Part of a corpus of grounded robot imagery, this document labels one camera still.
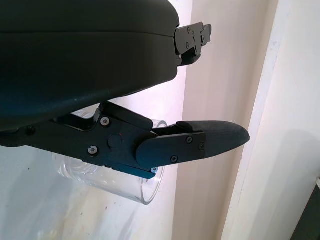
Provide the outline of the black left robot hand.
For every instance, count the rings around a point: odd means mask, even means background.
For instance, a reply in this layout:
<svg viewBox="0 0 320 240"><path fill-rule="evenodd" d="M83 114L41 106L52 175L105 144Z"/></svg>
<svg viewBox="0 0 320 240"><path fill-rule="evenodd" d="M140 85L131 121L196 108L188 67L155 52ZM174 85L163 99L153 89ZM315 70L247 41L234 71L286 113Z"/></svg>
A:
<svg viewBox="0 0 320 240"><path fill-rule="evenodd" d="M0 144L34 147L151 179L153 168L214 157L250 140L227 121L155 129L112 103L173 80L211 40L167 0L3 0Z"/></svg>

